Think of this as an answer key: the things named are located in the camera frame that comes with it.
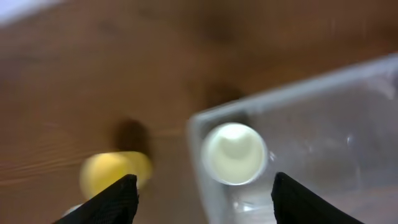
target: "transparent plastic box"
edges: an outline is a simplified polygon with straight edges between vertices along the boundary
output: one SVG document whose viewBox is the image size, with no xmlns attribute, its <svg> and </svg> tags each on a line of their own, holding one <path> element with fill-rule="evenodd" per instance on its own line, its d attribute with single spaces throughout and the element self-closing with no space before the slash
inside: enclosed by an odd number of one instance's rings
<svg viewBox="0 0 398 224">
<path fill-rule="evenodd" d="M 276 172 L 365 223 L 398 223 L 398 55 L 326 73 L 195 114 L 190 151 L 211 224 L 276 223 Z M 247 185 L 210 178 L 201 144 L 215 126 L 244 123 L 265 140 L 265 172 Z"/>
</svg>

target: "white cup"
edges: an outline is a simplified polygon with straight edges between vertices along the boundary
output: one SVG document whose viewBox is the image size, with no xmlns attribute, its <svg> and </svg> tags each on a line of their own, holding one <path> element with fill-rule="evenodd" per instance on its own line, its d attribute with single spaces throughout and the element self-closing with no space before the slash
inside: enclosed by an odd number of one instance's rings
<svg viewBox="0 0 398 224">
<path fill-rule="evenodd" d="M 222 184 L 243 185 L 262 174 L 268 150 L 261 136 L 249 126 L 225 123 L 205 138 L 201 160 L 211 178 Z"/>
</svg>

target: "wooden surface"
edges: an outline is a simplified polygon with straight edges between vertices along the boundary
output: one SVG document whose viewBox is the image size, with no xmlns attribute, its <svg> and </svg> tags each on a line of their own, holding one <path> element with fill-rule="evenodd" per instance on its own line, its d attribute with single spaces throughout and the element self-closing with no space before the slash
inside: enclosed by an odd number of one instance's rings
<svg viewBox="0 0 398 224">
<path fill-rule="evenodd" d="M 0 223 L 82 203 L 81 162 L 131 118 L 154 178 L 135 223 L 206 223 L 185 142 L 191 114 L 398 49 L 390 0 L 80 0 L 0 30 Z"/>
</svg>

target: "yellow object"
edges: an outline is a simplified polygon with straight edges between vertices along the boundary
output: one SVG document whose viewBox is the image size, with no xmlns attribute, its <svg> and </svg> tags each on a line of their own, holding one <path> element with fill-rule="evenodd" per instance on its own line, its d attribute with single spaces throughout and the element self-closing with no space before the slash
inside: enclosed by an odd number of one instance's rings
<svg viewBox="0 0 398 224">
<path fill-rule="evenodd" d="M 150 160 L 140 152 L 108 152 L 88 158 L 80 171 L 80 188 L 91 199 L 126 174 L 137 176 L 142 188 L 152 175 Z"/>
</svg>

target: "cup rim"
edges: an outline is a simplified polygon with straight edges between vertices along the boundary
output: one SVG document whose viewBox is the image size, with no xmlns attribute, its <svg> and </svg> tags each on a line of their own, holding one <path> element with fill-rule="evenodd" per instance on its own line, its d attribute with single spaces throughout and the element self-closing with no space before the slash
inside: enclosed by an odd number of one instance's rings
<svg viewBox="0 0 398 224">
<path fill-rule="evenodd" d="M 209 143 L 210 141 L 214 138 L 214 136 L 216 135 L 216 133 L 218 131 L 220 131 L 220 129 L 229 126 L 229 125 L 235 125 L 238 124 L 240 126 L 244 126 L 247 130 L 249 130 L 255 137 L 258 138 L 258 140 L 261 143 L 261 149 L 262 149 L 262 153 L 263 153 L 263 160 L 261 161 L 261 165 L 259 166 L 258 170 L 256 173 L 254 173 L 248 180 L 245 180 L 243 182 L 239 182 L 239 183 L 232 183 L 232 182 L 228 182 L 220 177 L 218 177 L 218 175 L 212 170 L 209 160 L 208 160 L 208 155 L 207 152 L 209 151 Z M 254 180 L 256 180 L 257 178 L 259 178 L 259 176 L 264 172 L 264 170 L 266 169 L 266 166 L 268 164 L 268 148 L 266 145 L 266 142 L 264 141 L 264 139 L 261 137 L 261 135 L 254 130 L 253 128 L 245 125 L 245 124 L 241 124 L 241 123 L 236 123 L 236 122 L 228 122 L 228 123 L 223 123 L 221 125 L 218 125 L 217 127 L 213 128 L 205 137 L 205 139 L 203 140 L 203 144 L 201 145 L 201 161 L 203 166 L 205 167 L 205 170 L 207 171 L 208 175 L 215 181 L 218 181 L 222 184 L 226 184 L 226 185 L 244 185 L 244 184 L 248 184 L 250 182 L 253 182 Z"/>
</svg>

